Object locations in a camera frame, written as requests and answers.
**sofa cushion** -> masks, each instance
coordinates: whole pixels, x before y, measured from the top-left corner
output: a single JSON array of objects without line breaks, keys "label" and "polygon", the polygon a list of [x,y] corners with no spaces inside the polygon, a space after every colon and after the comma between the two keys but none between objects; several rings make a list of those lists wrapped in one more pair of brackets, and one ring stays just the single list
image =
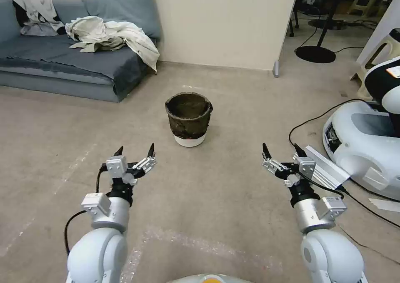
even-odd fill
[{"label": "sofa cushion", "polygon": [[0,0],[0,42],[20,35],[21,27],[15,17],[15,10],[12,0]]},{"label": "sofa cushion", "polygon": [[89,15],[81,0],[53,0],[54,8],[64,24]]},{"label": "sofa cushion", "polygon": [[0,44],[0,68],[32,74],[32,69],[99,78],[93,83],[115,85],[117,92],[138,83],[147,66],[130,48],[82,53],[71,49],[66,35],[19,36]]},{"label": "sofa cushion", "polygon": [[105,21],[127,21],[160,39],[161,26],[154,0],[82,0],[90,15]]}]

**white pot base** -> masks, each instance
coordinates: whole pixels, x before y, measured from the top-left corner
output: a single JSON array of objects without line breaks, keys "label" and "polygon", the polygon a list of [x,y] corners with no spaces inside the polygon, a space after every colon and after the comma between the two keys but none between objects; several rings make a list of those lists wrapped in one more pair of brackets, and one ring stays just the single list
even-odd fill
[{"label": "white pot base", "polygon": [[175,140],[178,144],[181,146],[187,147],[187,148],[192,148],[194,146],[198,146],[204,141],[205,134],[198,139],[182,139],[180,137],[174,136]]}]

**white cloth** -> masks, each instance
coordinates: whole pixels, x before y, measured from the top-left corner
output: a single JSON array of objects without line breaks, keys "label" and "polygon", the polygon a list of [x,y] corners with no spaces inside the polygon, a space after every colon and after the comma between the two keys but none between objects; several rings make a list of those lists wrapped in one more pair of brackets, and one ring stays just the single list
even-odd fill
[{"label": "white cloth", "polygon": [[13,0],[22,7],[29,18],[29,22],[21,29],[23,35],[57,35],[57,30],[64,26],[55,21],[57,13],[53,0]]},{"label": "white cloth", "polygon": [[70,38],[81,42],[70,48],[83,48],[81,52],[97,49],[117,50],[125,44],[135,52],[145,64],[157,72],[156,63],[160,56],[156,46],[141,28],[130,22],[109,21],[96,16],[77,18],[65,24]]}]

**floor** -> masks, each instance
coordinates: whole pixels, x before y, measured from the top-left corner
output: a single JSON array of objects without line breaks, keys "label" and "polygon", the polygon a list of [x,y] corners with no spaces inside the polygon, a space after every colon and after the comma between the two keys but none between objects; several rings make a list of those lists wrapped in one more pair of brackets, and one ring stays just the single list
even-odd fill
[{"label": "floor", "polygon": [[[64,225],[94,191],[100,163],[120,145],[135,161],[154,142],[158,164],[134,188],[122,282],[213,272],[255,283],[310,282],[289,191],[262,168],[261,144],[290,161],[290,129],[355,96],[358,86],[349,78],[360,49],[344,50],[328,65],[302,61],[293,50],[313,31],[305,22],[286,39],[279,79],[264,71],[160,63],[158,75],[119,104],[0,87],[0,281],[63,282]],[[324,45],[362,46],[369,34],[330,31]],[[199,92],[214,106],[206,140],[192,149],[174,141],[164,108],[183,91]],[[293,139],[323,151],[325,120],[300,128]],[[108,184],[104,175],[100,189]],[[368,194],[346,187],[371,207]],[[348,211],[337,223],[364,245],[358,248],[368,281],[399,282],[392,261],[400,261],[399,231],[345,202]],[[400,223],[398,213],[379,213]],[[76,218],[70,244],[89,229],[87,215]]]}]

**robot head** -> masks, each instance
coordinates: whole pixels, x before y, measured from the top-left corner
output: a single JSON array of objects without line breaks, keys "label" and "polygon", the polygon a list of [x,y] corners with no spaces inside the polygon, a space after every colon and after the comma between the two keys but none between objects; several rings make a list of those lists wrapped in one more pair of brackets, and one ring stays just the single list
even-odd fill
[{"label": "robot head", "polygon": [[389,113],[400,137],[400,56],[374,66],[364,78],[370,95]]}]

